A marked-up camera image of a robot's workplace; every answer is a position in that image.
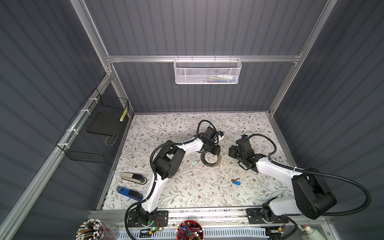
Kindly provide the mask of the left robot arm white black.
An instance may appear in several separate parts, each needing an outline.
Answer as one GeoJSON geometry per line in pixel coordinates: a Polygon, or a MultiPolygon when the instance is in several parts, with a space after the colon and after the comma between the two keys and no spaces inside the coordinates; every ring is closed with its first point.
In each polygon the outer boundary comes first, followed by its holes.
{"type": "Polygon", "coordinates": [[[144,199],[133,204],[135,214],[144,225],[149,226],[155,220],[160,195],[167,181],[178,172],[185,156],[197,152],[201,154],[205,166],[213,168],[220,164],[222,157],[219,142],[223,137],[224,133],[212,126],[204,133],[197,132],[186,142],[167,141],[151,153],[152,183],[144,199]]]}

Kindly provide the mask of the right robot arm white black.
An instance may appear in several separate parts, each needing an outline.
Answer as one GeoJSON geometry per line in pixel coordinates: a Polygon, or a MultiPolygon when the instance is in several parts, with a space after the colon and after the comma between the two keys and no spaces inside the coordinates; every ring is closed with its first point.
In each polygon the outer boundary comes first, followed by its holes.
{"type": "Polygon", "coordinates": [[[314,174],[315,169],[311,169],[309,173],[301,173],[295,168],[279,166],[272,160],[276,151],[276,144],[261,134],[242,135],[229,148],[229,156],[238,160],[239,166],[244,170],[267,175],[293,188],[292,197],[273,197],[262,204],[261,216],[264,222],[272,223],[283,215],[303,215],[315,220],[337,204],[337,199],[324,178],[314,174]],[[267,156],[255,154],[250,143],[250,138],[255,136],[267,139],[274,150],[267,156]]]}

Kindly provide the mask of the perforated metal ring plate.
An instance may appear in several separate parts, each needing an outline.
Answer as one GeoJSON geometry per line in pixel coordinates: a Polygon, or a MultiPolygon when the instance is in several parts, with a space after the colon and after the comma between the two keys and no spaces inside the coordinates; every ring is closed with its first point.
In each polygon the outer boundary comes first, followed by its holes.
{"type": "Polygon", "coordinates": [[[201,153],[201,162],[210,168],[218,167],[222,161],[222,155],[214,155],[210,152],[201,153]]]}

